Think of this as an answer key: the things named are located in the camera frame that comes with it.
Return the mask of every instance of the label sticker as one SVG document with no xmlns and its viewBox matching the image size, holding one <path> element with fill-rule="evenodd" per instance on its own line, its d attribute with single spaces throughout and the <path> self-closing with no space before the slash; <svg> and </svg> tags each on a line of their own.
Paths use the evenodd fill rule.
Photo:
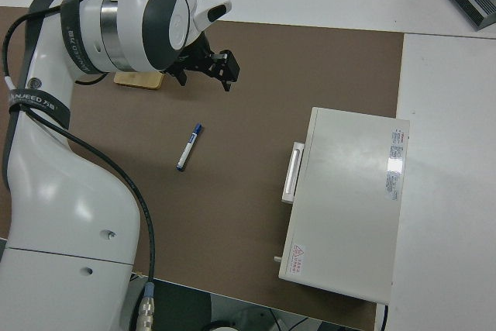
<svg viewBox="0 0 496 331">
<path fill-rule="evenodd" d="M 405 132 L 396 129 L 391 134 L 391 146 L 389 148 L 389 158 L 387 159 L 386 172 L 386 198 L 397 201 L 401 191 L 401 174 L 403 173 Z"/>
<path fill-rule="evenodd" d="M 303 270 L 303 258 L 305 257 L 305 246 L 293 244 L 291 259 L 289 261 L 289 273 L 300 275 Z"/>
</svg>

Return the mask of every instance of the silver metal ring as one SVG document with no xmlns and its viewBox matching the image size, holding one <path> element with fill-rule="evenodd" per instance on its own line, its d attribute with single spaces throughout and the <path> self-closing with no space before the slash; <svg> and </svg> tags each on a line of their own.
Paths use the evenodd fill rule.
<svg viewBox="0 0 496 331">
<path fill-rule="evenodd" d="M 100 29 L 105 50 L 110 61 L 120 71 L 135 71 L 122 52 L 122 46 L 117 33 L 117 2 L 103 0 L 100 11 Z"/>
</svg>

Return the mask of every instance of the cable connector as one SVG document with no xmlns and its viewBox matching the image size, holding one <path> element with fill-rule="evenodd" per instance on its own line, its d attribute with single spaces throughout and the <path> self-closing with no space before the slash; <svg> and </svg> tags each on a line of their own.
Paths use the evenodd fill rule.
<svg viewBox="0 0 496 331">
<path fill-rule="evenodd" d="M 153 302 L 154 289 L 155 284 L 153 282 L 147 282 L 145 284 L 145 293 L 138 309 L 136 331 L 152 331 L 153 313 L 155 312 L 155 303 Z"/>
</svg>

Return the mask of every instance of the white case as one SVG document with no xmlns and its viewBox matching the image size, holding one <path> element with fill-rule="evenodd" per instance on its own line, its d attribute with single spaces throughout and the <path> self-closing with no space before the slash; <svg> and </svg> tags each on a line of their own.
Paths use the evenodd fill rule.
<svg viewBox="0 0 496 331">
<path fill-rule="evenodd" d="M 280 278 L 389 303 L 408 129 L 313 108 Z"/>
</svg>

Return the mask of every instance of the marker pen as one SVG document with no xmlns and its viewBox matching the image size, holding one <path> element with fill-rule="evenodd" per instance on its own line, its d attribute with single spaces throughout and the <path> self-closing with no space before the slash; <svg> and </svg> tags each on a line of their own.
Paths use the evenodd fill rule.
<svg viewBox="0 0 496 331">
<path fill-rule="evenodd" d="M 181 155 L 181 158 L 179 158 L 179 161 L 177 162 L 176 168 L 179 171 L 184 170 L 184 162 L 188 159 L 189 152 L 191 148 L 193 147 L 193 144 L 195 143 L 196 138 L 198 137 L 198 134 L 202 130 L 202 125 L 198 123 L 193 130 L 193 133 L 191 134 L 188 143 L 186 144 L 186 147 L 184 148 L 183 154 Z"/>
</svg>

